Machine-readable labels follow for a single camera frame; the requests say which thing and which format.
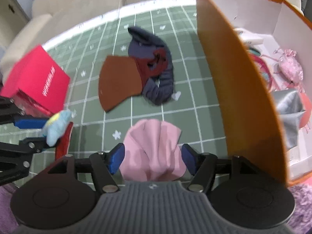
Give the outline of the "navy maroon brown garment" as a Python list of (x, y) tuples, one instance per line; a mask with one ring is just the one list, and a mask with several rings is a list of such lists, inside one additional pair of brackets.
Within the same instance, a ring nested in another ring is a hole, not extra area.
[(137, 26), (129, 27), (128, 33), (128, 56), (107, 56), (99, 74), (98, 96), (105, 112), (140, 95), (159, 106), (174, 93), (174, 67), (166, 43)]

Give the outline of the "red lidded clear box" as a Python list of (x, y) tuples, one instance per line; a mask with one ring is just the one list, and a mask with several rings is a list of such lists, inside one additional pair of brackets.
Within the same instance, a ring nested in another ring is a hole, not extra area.
[(34, 117), (50, 117), (63, 110), (70, 77), (38, 45), (15, 63), (1, 89), (18, 108)]

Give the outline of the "teal plush toy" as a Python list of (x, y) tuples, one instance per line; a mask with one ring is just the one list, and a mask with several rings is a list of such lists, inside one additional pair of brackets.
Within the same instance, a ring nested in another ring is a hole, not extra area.
[(246, 46), (246, 50), (249, 53), (249, 56), (252, 59), (253, 63), (258, 68), (258, 71), (265, 82), (267, 90), (269, 92), (276, 90), (271, 70), (268, 67), (267, 63), (262, 59), (262, 53), (250, 44)]

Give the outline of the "pink round plush ball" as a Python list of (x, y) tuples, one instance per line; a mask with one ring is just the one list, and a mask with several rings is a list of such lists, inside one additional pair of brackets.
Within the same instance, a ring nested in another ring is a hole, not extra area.
[(303, 106), (305, 111), (301, 117), (301, 120), (299, 123), (299, 128), (306, 128), (306, 126), (308, 126), (309, 119), (311, 116), (311, 101), (305, 92), (300, 93), (300, 99), (301, 99), (302, 106)]

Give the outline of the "white teal card box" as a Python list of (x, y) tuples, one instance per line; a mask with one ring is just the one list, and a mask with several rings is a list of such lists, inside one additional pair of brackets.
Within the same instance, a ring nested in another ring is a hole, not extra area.
[(238, 35), (239, 39), (246, 45), (260, 45), (263, 43), (262, 37), (244, 28), (234, 28), (234, 32)]

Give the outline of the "grey satin cloth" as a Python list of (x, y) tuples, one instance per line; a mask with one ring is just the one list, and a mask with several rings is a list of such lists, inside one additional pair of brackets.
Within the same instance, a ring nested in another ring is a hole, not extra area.
[(287, 150), (298, 145), (298, 133), (301, 118), (306, 109), (295, 89), (271, 92), (278, 116), (284, 126), (284, 142)]

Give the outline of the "small blue yellow plush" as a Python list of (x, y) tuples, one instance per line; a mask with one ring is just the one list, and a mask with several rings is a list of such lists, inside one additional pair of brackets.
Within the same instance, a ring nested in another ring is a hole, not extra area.
[(46, 138), (48, 146), (55, 146), (58, 139), (65, 134), (70, 119), (71, 110), (69, 109), (62, 110), (48, 119), (41, 130), (41, 134)]

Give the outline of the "pink fabric hat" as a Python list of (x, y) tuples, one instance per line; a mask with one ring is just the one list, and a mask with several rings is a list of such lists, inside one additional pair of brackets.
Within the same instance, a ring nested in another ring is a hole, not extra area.
[(141, 119), (124, 138), (120, 172), (126, 181), (174, 181), (186, 172), (181, 156), (181, 129), (158, 119)]

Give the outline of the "orange white cardboard box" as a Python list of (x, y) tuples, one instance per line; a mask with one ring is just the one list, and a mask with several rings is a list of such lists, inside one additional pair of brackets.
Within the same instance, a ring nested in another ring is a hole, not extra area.
[(287, 150), (285, 128), (258, 66), (235, 28), (263, 37), (259, 49), (275, 65), (281, 52), (296, 51), (302, 89), (311, 99), (311, 23), (285, 0), (196, 0), (197, 32), (215, 89), (229, 156), (246, 157), (277, 180), (311, 179), (311, 120)]

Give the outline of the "green grid tablecloth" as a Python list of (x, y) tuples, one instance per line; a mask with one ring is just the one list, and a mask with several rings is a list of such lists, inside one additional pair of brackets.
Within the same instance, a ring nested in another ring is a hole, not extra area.
[[(126, 70), (131, 26), (160, 37), (171, 52), (174, 91), (164, 104), (146, 99), (138, 72)], [(70, 78), (63, 106), (71, 110), (69, 153), (75, 157), (110, 151), (143, 119), (180, 128), (179, 145), (226, 157), (215, 87), (197, 37), (195, 0), (127, 5), (59, 34), (43, 48)]]

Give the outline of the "pink sequin pouch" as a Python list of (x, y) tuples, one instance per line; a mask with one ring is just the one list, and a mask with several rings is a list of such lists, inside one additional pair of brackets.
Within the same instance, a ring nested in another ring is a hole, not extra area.
[(292, 49), (278, 48), (274, 54), (280, 54), (278, 58), (278, 67), (283, 76), (293, 85), (302, 91), (304, 72), (301, 64), (297, 61), (297, 52)]

